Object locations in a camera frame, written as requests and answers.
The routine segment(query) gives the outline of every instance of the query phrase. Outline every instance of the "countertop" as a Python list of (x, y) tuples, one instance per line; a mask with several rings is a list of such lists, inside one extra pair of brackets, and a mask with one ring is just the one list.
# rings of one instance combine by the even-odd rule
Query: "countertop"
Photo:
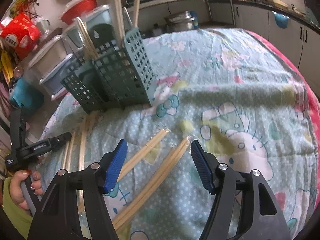
[(303, 18), (299, 14), (295, 13), (294, 11), (283, 10), (283, 9), (280, 9), (278, 7), (273, 6), (272, 4), (258, 3), (258, 2), (254, 2), (254, 1), (232, 0), (232, 3), (233, 4), (243, 4), (243, 5), (255, 6), (255, 7), (259, 7), (259, 8), (263, 8), (263, 9), (267, 9), (267, 10), (272, 10), (272, 11), (275, 11), (277, 13), (281, 13), (281, 14), (287, 15), (290, 18), (292, 18), (292, 19), (300, 22), (301, 24), (309, 27), (310, 29), (312, 29), (313, 31), (315, 31), (316, 33), (318, 33), (320, 35), (319, 26), (313, 24), (312, 22), (309, 22), (308, 20), (306, 20), (305, 18)]

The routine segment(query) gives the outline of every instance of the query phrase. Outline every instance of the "metal screw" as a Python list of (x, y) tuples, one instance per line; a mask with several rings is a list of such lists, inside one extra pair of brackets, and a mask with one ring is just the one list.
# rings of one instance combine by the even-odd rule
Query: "metal screw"
[(96, 170), (98, 168), (100, 168), (100, 164), (99, 163), (92, 163), (91, 164), (91, 169)]
[(253, 170), (253, 171), (252, 171), (252, 174), (253, 174), (254, 176), (260, 176), (261, 172), (258, 171), (258, 170)]
[(228, 168), (228, 166), (226, 164), (224, 164), (224, 163), (220, 163), (219, 164), (219, 169), (220, 170), (226, 170), (227, 168)]
[(66, 170), (65, 169), (61, 169), (58, 171), (58, 175), (59, 176), (63, 176), (64, 174), (66, 174)]

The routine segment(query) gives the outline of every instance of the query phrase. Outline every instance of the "red bag on counter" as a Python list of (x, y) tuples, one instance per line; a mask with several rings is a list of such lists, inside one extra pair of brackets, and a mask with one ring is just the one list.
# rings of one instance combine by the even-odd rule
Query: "red bag on counter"
[(20, 59), (25, 58), (33, 50), (41, 32), (24, 13), (17, 15), (3, 28), (0, 35), (9, 46), (18, 54)]

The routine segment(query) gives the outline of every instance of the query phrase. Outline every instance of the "logo on red bag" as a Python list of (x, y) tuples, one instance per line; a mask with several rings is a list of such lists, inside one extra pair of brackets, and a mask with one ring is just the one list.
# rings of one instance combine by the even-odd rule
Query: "logo on red bag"
[(17, 47), (18, 45), (18, 38), (15, 34), (8, 34), (5, 38), (5, 41), (11, 46), (11, 47)]
[(20, 44), (19, 44), (19, 47), (20, 47), (20, 48), (25, 48), (27, 45), (28, 45), (28, 36), (25, 35), (25, 36), (21, 39)]

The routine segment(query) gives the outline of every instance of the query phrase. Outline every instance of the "person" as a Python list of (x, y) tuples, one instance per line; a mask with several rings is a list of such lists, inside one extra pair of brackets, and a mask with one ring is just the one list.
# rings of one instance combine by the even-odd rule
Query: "person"
[(7, 178), (3, 185), (3, 210), (7, 217), (25, 238), (28, 238), (29, 229), (32, 222), (30, 208), (21, 190), (21, 182), (31, 175), (34, 179), (31, 189), (35, 191), (35, 195), (42, 195), (41, 175), (38, 171), (20, 170), (15, 172), (13, 177)]

